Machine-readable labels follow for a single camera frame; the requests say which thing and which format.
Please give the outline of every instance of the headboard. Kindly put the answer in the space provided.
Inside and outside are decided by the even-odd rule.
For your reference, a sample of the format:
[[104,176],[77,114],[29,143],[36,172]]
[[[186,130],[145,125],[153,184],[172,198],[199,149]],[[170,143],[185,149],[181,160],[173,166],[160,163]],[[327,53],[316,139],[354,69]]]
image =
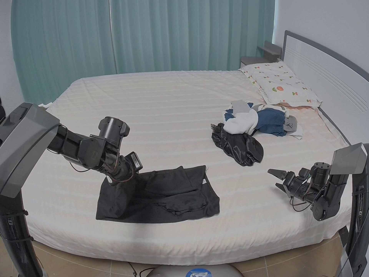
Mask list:
[[284,33],[282,60],[322,100],[319,109],[350,144],[369,143],[369,73],[290,31]]

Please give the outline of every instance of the curtain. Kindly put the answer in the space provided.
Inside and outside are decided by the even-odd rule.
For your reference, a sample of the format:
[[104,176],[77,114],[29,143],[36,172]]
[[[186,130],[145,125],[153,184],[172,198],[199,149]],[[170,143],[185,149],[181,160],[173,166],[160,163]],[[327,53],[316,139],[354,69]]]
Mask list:
[[26,101],[116,73],[235,70],[271,41],[275,0],[13,0],[12,44]]
[[79,78],[116,73],[109,0],[13,0],[11,27],[28,102],[53,102]]
[[272,40],[275,0],[111,0],[118,73],[235,70]]

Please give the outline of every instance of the white bed sheet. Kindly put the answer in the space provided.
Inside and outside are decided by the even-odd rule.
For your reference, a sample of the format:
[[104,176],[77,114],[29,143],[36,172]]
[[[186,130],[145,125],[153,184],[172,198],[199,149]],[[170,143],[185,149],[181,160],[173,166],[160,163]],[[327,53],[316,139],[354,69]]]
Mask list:
[[77,173],[61,155],[45,151],[22,189],[30,234],[82,256],[176,265],[244,261],[332,237],[349,223],[351,182],[338,215],[317,222],[309,209],[293,211],[267,170],[298,172],[316,161],[330,163],[334,150],[346,146],[343,138],[316,110],[291,108],[303,127],[302,140],[256,133],[264,159],[242,167],[214,145],[210,129],[236,99],[264,103],[240,71],[132,73],[75,81],[50,106],[51,114],[85,135],[98,134],[105,116],[127,122],[131,132],[121,153],[136,151],[142,171],[205,164],[220,197],[220,214],[173,224],[95,220],[103,175]]

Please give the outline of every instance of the patterned pillow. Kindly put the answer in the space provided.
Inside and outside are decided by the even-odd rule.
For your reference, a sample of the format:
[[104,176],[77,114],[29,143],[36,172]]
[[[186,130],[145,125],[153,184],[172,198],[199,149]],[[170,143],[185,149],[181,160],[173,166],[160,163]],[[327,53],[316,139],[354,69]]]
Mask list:
[[241,69],[257,85],[267,104],[319,107],[321,100],[282,61],[247,65]]

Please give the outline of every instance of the wall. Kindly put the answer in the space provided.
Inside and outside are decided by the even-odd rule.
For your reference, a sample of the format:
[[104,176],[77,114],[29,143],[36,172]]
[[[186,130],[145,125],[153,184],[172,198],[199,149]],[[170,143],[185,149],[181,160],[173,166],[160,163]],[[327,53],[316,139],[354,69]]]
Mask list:
[[314,40],[369,72],[369,0],[276,0],[273,42],[289,30]]
[[0,97],[6,114],[24,102],[13,59],[11,11],[12,0],[0,0]]

